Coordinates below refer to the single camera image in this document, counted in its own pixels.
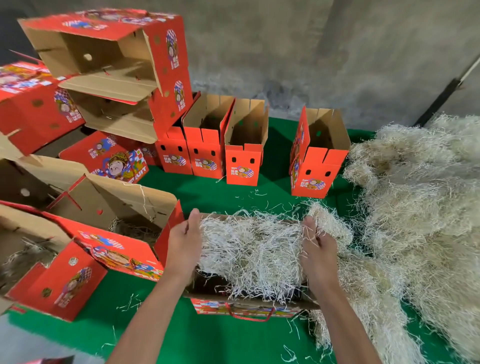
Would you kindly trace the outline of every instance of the concrete wall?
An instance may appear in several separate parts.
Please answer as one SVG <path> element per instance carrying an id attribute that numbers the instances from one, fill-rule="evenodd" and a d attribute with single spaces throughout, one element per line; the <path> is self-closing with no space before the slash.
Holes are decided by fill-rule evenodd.
<path id="1" fill-rule="evenodd" d="M 360 129 L 413 124 L 480 52 L 478 0 L 5 1 L 2 49 L 28 48 L 12 30 L 17 16 L 101 6 L 179 13 L 194 89 L 265 98 L 272 116 L 291 119 L 304 104 L 340 108 Z M 480 68 L 445 111 L 480 113 L 478 81 Z"/>

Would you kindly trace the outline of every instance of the red rope handle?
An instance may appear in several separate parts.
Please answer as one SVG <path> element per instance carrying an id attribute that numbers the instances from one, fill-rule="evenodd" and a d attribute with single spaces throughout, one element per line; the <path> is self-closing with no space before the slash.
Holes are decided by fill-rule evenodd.
<path id="1" fill-rule="evenodd" d="M 240 316 L 240 315 L 234 314 L 228 302 L 225 302 L 225 307 L 228 309 L 228 313 L 230 314 L 230 316 L 234 318 L 238 318 L 239 320 L 255 321 L 255 322 L 267 322 L 268 320 L 270 320 L 273 313 L 275 312 L 275 307 L 272 307 L 272 309 L 270 310 L 270 313 L 267 315 L 266 318 L 252 318 L 252 317 Z"/>

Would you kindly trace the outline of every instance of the green felt surface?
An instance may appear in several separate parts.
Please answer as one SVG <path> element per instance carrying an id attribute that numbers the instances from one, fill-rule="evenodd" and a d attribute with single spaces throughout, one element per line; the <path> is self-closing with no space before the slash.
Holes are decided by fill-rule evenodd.
<path id="1" fill-rule="evenodd" d="M 244 208 L 271 213 L 290 211 L 302 216 L 306 199 L 290 195 L 288 177 L 288 159 L 297 123 L 272 118 L 269 122 L 257 187 L 227 185 L 225 179 L 217 182 L 209 178 L 164 173 L 158 167 L 151 167 L 141 184 L 175 194 L 186 215 L 197 207 L 201 212 L 233 214 Z M 373 136 L 373 133 L 359 130 L 349 130 L 349 134 L 352 142 Z M 337 208 L 341 216 L 352 216 L 356 212 L 351 210 L 351 203 L 358 191 L 337 177 L 323 203 Z M 25 314 L 9 312 L 9 321 L 62 345 L 107 358 L 116 342 L 115 337 L 120 337 L 136 310 L 135 307 L 129 310 L 121 307 L 128 305 L 132 295 L 143 301 L 153 285 L 145 279 L 110 271 L 73 323 L 34 311 Z M 423 341 L 422 349 L 432 363 L 460 363 L 445 340 L 421 324 L 411 307 L 405 304 L 404 309 L 412 319 L 409 332 Z M 138 335 L 148 336 L 149 327 Z M 308 321 L 301 317 L 296 318 L 290 328 L 286 319 L 277 317 L 266 323 L 257 323 L 224 315 L 198 315 L 190 300 L 181 298 L 168 327 L 158 363 L 283 363 L 282 356 L 285 360 L 291 359 L 285 347 L 295 353 L 298 363 L 318 363 L 323 353 L 316 350 Z M 322 361 L 334 362 L 333 356 Z"/>

